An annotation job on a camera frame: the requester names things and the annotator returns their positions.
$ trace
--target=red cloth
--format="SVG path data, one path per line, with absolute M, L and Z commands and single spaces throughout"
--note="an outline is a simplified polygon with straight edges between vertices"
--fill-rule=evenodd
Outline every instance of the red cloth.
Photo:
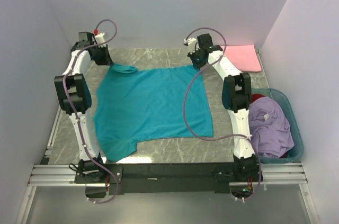
M 262 94 L 259 94 L 259 93 L 252 94 L 251 103 L 255 102 L 258 98 L 262 98 L 262 97 L 265 97 L 265 95 L 262 95 Z

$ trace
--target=laundry basket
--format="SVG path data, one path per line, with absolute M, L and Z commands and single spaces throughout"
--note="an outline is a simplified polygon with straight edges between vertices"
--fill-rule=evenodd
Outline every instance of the laundry basket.
M 299 128 L 296 122 L 295 115 L 293 114 L 293 110 L 288 98 L 280 91 L 276 89 L 252 89 L 252 94 L 259 93 L 270 97 L 271 99 L 275 100 L 280 106 L 282 111 L 285 114 L 285 117 L 290 122 L 291 134 L 295 146 L 289 150 L 284 158 L 266 158 L 260 157 L 260 161 L 263 163 L 275 163 L 275 164 L 282 164 L 282 163 L 290 163 L 290 162 L 297 162 L 302 153 L 304 152 L 304 146 L 301 141 L 301 136 L 299 132 Z

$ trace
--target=table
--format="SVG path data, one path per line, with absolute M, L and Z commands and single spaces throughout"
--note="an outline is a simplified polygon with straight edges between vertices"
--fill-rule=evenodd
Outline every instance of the table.
M 191 64 L 187 48 L 173 49 L 111 49 L 114 62 L 133 65 L 138 69 L 178 67 Z M 85 75 L 92 96 L 91 116 L 97 105 L 96 90 L 108 71 L 108 66 L 91 63 Z M 264 71 L 250 73 L 252 88 L 268 88 Z M 222 79 L 214 68 L 202 73 L 213 120 L 214 137 L 232 134 L 227 110 L 221 102 Z M 61 111 L 52 139 L 53 148 L 49 164 L 77 164 L 79 147 L 68 115 Z M 137 151 L 122 159 L 121 163 L 205 163 L 233 162 L 233 138 L 207 142 L 198 138 L 167 138 L 139 142 Z

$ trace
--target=teal cloth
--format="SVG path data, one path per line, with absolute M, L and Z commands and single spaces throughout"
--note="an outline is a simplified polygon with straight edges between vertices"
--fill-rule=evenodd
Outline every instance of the teal cloth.
M 111 66 L 96 92 L 94 116 L 96 136 L 107 159 L 116 162 L 127 157 L 140 141 L 193 137 L 184 123 L 182 102 L 197 72 L 193 66 L 151 70 Z M 186 116 L 198 135 L 213 136 L 201 75 L 189 92 Z

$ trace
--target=gray floor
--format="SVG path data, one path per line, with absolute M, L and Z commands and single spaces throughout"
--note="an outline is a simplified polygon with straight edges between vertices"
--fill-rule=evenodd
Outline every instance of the gray floor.
M 261 188 L 245 204 L 213 192 L 118 195 L 94 205 L 83 187 L 38 187 L 27 223 L 310 223 L 298 185 Z
M 112 49 L 114 62 L 134 65 L 138 69 L 178 67 L 191 64 L 187 50 L 183 49 Z M 108 66 L 92 64 L 86 73 L 86 82 L 92 96 L 91 116 L 96 109 L 96 90 L 108 70 Z M 252 88 L 268 88 L 264 72 L 251 73 Z M 221 103 L 222 79 L 209 68 L 203 72 L 204 85 L 212 114 L 214 136 L 232 133 L 227 110 Z M 49 164 L 78 163 L 79 147 L 73 125 L 62 112 L 53 139 L 54 145 Z M 182 162 L 232 162 L 233 139 L 206 142 L 198 138 L 156 139 L 140 142 L 137 151 L 123 159 L 125 163 L 182 163 Z

